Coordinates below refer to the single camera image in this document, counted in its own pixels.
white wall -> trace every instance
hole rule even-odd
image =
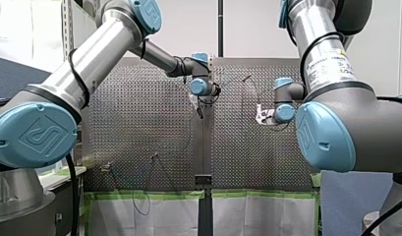
[[[280,1],[225,0],[224,5],[226,57],[298,57],[286,30],[278,27]]]
[[[377,95],[396,95],[400,87],[402,0],[374,0],[366,28],[351,44],[348,55],[357,77]]]
[[[171,54],[217,54],[217,0],[157,0],[164,19],[151,39]],[[226,57],[297,58],[287,32],[278,28],[279,1],[224,1]],[[399,93],[402,0],[374,0],[367,27],[349,48],[358,79],[379,95]]]

metal frame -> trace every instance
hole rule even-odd
[[[68,59],[69,52],[74,49],[72,1],[63,0],[62,2],[63,55],[65,60]]]

pegboard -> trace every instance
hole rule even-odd
[[[86,189],[194,189],[194,117],[182,78],[122,59],[91,97],[83,130]]]
[[[294,124],[268,127],[255,119],[258,103],[273,107],[276,78],[299,80],[299,61],[216,58],[211,64],[222,94],[212,119],[200,122],[182,78],[122,59],[84,115],[87,191],[193,190],[197,166],[212,174],[215,189],[312,189],[313,169],[299,151]],[[199,130],[211,142],[195,144]],[[101,171],[108,163],[110,172]]]
[[[302,157],[295,124],[261,126],[257,104],[273,108],[274,81],[299,81],[295,59],[221,59],[212,61],[222,94],[214,108],[211,165],[213,188],[309,191],[311,166]]]

metal pole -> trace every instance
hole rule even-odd
[[[224,0],[218,0],[218,57],[224,56]]]

green tape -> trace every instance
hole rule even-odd
[[[215,199],[267,197],[280,199],[310,200],[316,198],[316,192],[284,192],[284,191],[261,191],[261,190],[213,190],[212,197]]]
[[[311,174],[312,177],[312,183],[314,184],[315,188],[320,188],[320,182],[321,182],[321,178],[322,178],[322,174],[318,173],[318,174]]]
[[[86,199],[90,201],[100,200],[145,200],[147,196],[151,200],[175,201],[175,200],[198,200],[204,198],[204,191],[184,191],[184,192],[145,192],[142,190],[86,193]]]

